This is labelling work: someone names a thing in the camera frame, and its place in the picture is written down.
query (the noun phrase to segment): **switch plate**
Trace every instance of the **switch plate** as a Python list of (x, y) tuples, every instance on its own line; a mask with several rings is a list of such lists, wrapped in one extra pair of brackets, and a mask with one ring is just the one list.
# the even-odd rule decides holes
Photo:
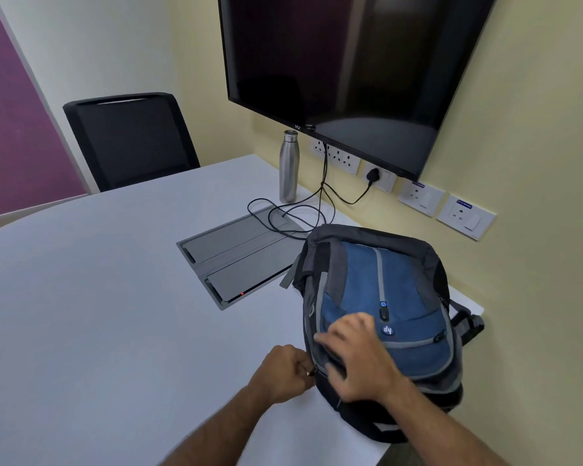
[(432, 217), (444, 194), (441, 189), (407, 179), (398, 199), (401, 203)]
[[(326, 147), (328, 150), (329, 166), (334, 165), (356, 176), (359, 170), (360, 158), (331, 145)], [(311, 139), (311, 151), (324, 160), (324, 143), (321, 140)]]
[(365, 164), (365, 169), (363, 169), (363, 173), (362, 173), (360, 178), (365, 183), (369, 183), (369, 180), (367, 179), (367, 173), (371, 172), (374, 168), (377, 168), (378, 170), (380, 170), (380, 179), (373, 184), (373, 187), (381, 189), (382, 191), (385, 191), (386, 193), (390, 193), (391, 191), (393, 191), (393, 187), (395, 186), (395, 180), (397, 179), (397, 175), (393, 172), (389, 172), (388, 170), (385, 170), (384, 168), (380, 168), (379, 166), (376, 166), (372, 163), (367, 162)]
[(495, 217), (496, 214), (451, 195), (438, 220), (472, 239), (479, 240)]

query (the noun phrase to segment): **black plug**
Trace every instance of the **black plug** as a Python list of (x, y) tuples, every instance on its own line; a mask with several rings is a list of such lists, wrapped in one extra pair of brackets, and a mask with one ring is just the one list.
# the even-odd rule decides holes
[(367, 173), (367, 180), (369, 180), (369, 186), (372, 186), (376, 181), (380, 180), (380, 170), (374, 168)]

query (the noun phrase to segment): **cable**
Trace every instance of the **cable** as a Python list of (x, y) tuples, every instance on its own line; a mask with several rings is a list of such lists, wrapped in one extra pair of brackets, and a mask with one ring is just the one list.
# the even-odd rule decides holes
[[(325, 194), (328, 198), (328, 201), (331, 202), (331, 205), (333, 206), (333, 217), (330, 220), (330, 222), (328, 222), (328, 224), (332, 224), (334, 222), (334, 217), (335, 214), (337, 213), (337, 209), (334, 205), (334, 200), (333, 198), (328, 194), (327, 190), (326, 190), (326, 186), (329, 187), (332, 192), (335, 194), (335, 196), (337, 196), (340, 200), (342, 200), (344, 203), (346, 204), (350, 204), (350, 205), (354, 205), (356, 203), (358, 203), (369, 191), (369, 188), (372, 187), (372, 185), (378, 181), (380, 179), (380, 171), (377, 168), (374, 168), (373, 170), (371, 170), (369, 173), (367, 173), (367, 179), (369, 180), (369, 184), (367, 185), (367, 189), (363, 192), (362, 195), (359, 196), (359, 198), (353, 202), (350, 203), (349, 201), (346, 201), (345, 199), (343, 199), (339, 193), (337, 193), (334, 188), (332, 186), (330, 186), (327, 182), (326, 182), (326, 176), (328, 174), (328, 152), (327, 152), (327, 145), (326, 142), (324, 143), (324, 166), (322, 168), (322, 180), (319, 183), (319, 188), (318, 190), (313, 193), (311, 196), (304, 198), (301, 201), (297, 201), (295, 203), (289, 203), (289, 204), (282, 204), (282, 205), (277, 205), (274, 202), (272, 202), (270, 199), (264, 198), (264, 197), (259, 197), (256, 199), (253, 199), (250, 203), (248, 203), (247, 209), (249, 211), (249, 214), (251, 216), (253, 216), (254, 218), (256, 218), (261, 224), (262, 226), (264, 226), (265, 228), (267, 228), (268, 230), (271, 230), (272, 232), (276, 232), (278, 234), (282, 234), (285, 235), (286, 237), (290, 237), (291, 239), (295, 239), (295, 240), (306, 240), (307, 237), (299, 237), (297, 234), (309, 234), (311, 233), (314, 229), (316, 229), (317, 227), (319, 227), (320, 225), (320, 220), (324, 221), (324, 224), (327, 223), (327, 219), (326, 216), (324, 215), (324, 213), (322, 212), (322, 195)], [(319, 199), (318, 199), (318, 207), (315, 207), (311, 204), (303, 204), (305, 202), (307, 202), (309, 199), (311, 199), (312, 197), (315, 197), (316, 195), (319, 195)], [(270, 210), (270, 212), (268, 212), (268, 224), (269, 226), (261, 219), (259, 219), (257, 217), (257, 215), (250, 210), (250, 206), (253, 203), (256, 203), (257, 201), (266, 201), (267, 203), (270, 203), (273, 207)], [(315, 223), (315, 225), (309, 224), (307, 221), (305, 221), (304, 219), (300, 218), (300, 217), (296, 217), (293, 214), (290, 214), (292, 211), (300, 208), (300, 207), (309, 207), (310, 209), (314, 209), (315, 211), (318, 212), (318, 220)], [(285, 217), (287, 214), (293, 216), (295, 219), (298, 219), (300, 222), (303, 222), (304, 224), (306, 224), (307, 226), (310, 227), (310, 230), (291, 230), (291, 229), (282, 229), (282, 228), (278, 228), (274, 225), (274, 223), (272, 222), (272, 213), (276, 212), (276, 211), (281, 211), (283, 212), (282, 217)]]

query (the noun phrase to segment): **tv screen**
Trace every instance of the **tv screen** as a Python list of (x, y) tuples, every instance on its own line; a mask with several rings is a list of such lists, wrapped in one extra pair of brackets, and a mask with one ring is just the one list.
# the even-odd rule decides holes
[(494, 0), (219, 0), (229, 99), (417, 180)]

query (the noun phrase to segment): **silver metal bottle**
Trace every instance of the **silver metal bottle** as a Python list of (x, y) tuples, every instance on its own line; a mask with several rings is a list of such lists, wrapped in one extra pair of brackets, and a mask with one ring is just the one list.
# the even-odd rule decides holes
[(294, 130), (286, 130), (279, 162), (279, 199), (281, 203), (288, 204), (296, 201), (299, 165), (298, 133)]

